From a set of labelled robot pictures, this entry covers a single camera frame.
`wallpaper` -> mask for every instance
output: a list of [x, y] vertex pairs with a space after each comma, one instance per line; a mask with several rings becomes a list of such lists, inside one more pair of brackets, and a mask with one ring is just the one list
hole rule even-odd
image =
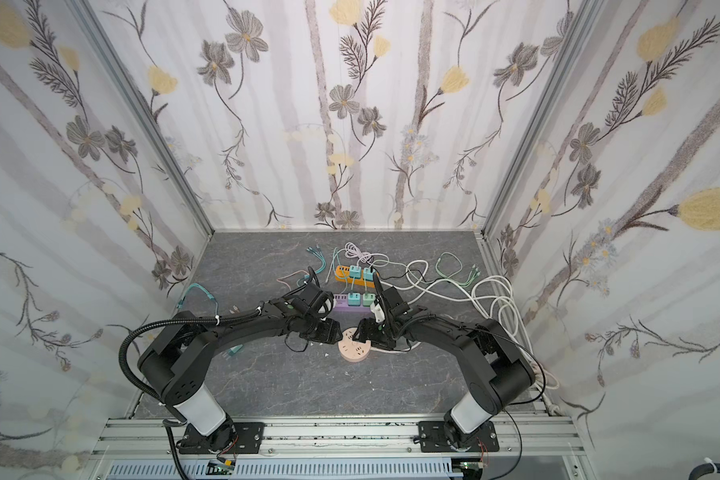
[[490, 242], [599, 478], [720, 462], [720, 1], [605, 3]]
[[92, 0], [215, 228], [481, 228], [578, 2]]
[[0, 2], [0, 478], [77, 478], [134, 398], [206, 242], [161, 165], [65, 5]]

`purple power strip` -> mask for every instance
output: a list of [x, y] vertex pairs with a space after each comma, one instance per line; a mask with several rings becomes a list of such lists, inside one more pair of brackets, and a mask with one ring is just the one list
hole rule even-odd
[[370, 313], [370, 306], [350, 306], [347, 303], [347, 293], [334, 293], [333, 299], [336, 304], [333, 307], [333, 312], [354, 312], [354, 313]]

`metal frame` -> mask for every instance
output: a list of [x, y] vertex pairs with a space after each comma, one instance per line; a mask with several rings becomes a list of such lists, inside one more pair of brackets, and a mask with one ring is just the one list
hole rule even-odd
[[192, 187], [187, 183], [186, 178], [181, 173], [181, 167], [178, 161], [173, 157], [165, 139], [163, 139], [163, 135], [160, 133], [160, 127], [157, 126], [157, 122], [152, 118], [152, 114], [144, 104], [143, 97], [131, 79], [125, 65], [117, 56], [117, 53], [115, 53], [114, 47], [104, 32], [104, 28], [99, 23], [98, 18], [96, 18], [93, 7], [90, 6], [87, 0], [65, 1], [75, 20], [77, 20], [77, 24], [82, 29], [88, 43], [104, 65], [104, 69], [112, 79], [115, 88], [120, 92], [123, 100], [128, 105], [128, 109], [142, 127], [152, 148], [155, 149], [158, 157], [163, 161], [168, 176], [172, 179], [173, 184], [186, 202], [186, 206], [190, 209], [192, 215], [195, 216], [202, 230], [210, 238], [210, 236], [213, 235], [213, 226], [208, 220], [208, 216], [206, 216], [205, 211], [203, 211], [200, 203], [197, 201]]
[[512, 163], [507, 175], [504, 177], [496, 200], [486, 213], [487, 218], [480, 232], [488, 242], [490, 240], [486, 236], [496, 227], [501, 212], [507, 206], [512, 190], [518, 182], [520, 172], [533, 153], [533, 148], [544, 127], [544, 123], [552, 111], [555, 101], [563, 91], [565, 81], [573, 70], [576, 58], [584, 47], [586, 38], [595, 24], [597, 14], [600, 13], [600, 9], [605, 2], [606, 0], [583, 0], [579, 11], [574, 17], [574, 22], [570, 26], [570, 33], [560, 47], [559, 57], [552, 67], [552, 73], [547, 79], [544, 90], [541, 92], [541, 98], [531, 115], [523, 139], [512, 157]]
[[[584, 445], [569, 417], [546, 413], [513, 413], [523, 437], [523, 456], [563, 456], [570, 476], [594, 478], [586, 461]], [[479, 457], [480, 453], [422, 453], [413, 438], [420, 421], [438, 421], [443, 416], [265, 416], [236, 418], [240, 422], [264, 422], [266, 437], [259, 455], [246, 458], [405, 458]], [[519, 453], [518, 432], [509, 416], [501, 413], [491, 419], [496, 427], [499, 452], [491, 457], [512, 458]], [[181, 438], [184, 428], [174, 428]], [[122, 459], [165, 459], [168, 440], [162, 420], [109, 420], [80, 478], [105, 478], [112, 461]], [[212, 459], [213, 455], [182, 456], [182, 460]]]

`robotic arm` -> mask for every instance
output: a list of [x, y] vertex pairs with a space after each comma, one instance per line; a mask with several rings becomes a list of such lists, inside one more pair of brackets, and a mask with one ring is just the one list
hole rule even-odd
[[[234, 345], [293, 332], [321, 343], [333, 344], [342, 338], [339, 323], [328, 318], [334, 306], [333, 294], [320, 288], [311, 268], [309, 273], [304, 285], [261, 302], [254, 310], [202, 318], [180, 312], [172, 320], [144, 325], [124, 340], [119, 360], [126, 378], [157, 398], [174, 417], [189, 423], [180, 451], [220, 452], [238, 438], [234, 421], [205, 385], [215, 355]], [[411, 308], [393, 287], [383, 290], [378, 274], [374, 274], [374, 283], [376, 318], [363, 319], [354, 340], [370, 340], [377, 348], [393, 350], [397, 340], [404, 337], [431, 343], [458, 360], [469, 393], [445, 415], [444, 434], [450, 447], [470, 444], [490, 417], [533, 384], [533, 370], [498, 322], [452, 322], [425, 308]], [[147, 385], [130, 370], [126, 352], [135, 338], [161, 327], [163, 331], [137, 363]]]

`orange power strip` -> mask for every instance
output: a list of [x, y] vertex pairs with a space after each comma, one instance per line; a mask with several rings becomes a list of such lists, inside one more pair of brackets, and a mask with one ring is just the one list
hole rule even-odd
[[349, 267], [344, 265], [336, 267], [336, 280], [339, 282], [351, 283], [353, 285], [370, 286], [371, 288], [374, 287], [373, 282], [367, 282], [359, 278], [350, 278]]

